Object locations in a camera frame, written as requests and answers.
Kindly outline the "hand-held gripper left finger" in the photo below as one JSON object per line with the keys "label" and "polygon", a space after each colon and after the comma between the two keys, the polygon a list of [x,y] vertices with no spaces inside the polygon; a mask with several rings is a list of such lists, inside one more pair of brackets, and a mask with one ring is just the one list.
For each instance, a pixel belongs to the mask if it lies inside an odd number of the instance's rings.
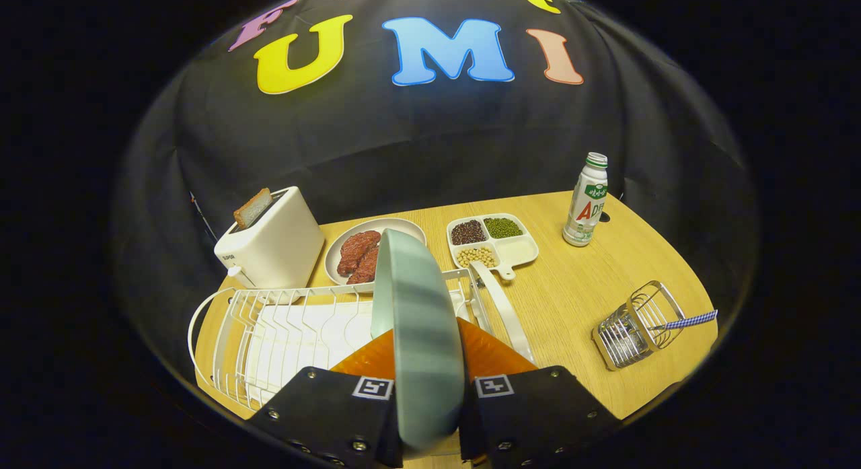
{"label": "hand-held gripper left finger", "polygon": [[330,370],[302,368],[247,423],[325,467],[403,467],[393,330]]}

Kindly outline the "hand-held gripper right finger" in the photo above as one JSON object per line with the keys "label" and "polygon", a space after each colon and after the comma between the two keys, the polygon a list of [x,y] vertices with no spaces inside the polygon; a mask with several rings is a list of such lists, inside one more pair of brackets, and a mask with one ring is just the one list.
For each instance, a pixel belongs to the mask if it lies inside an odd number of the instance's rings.
{"label": "hand-held gripper right finger", "polygon": [[567,368],[538,368],[458,319],[465,396],[458,435],[473,466],[559,466],[622,426]]}

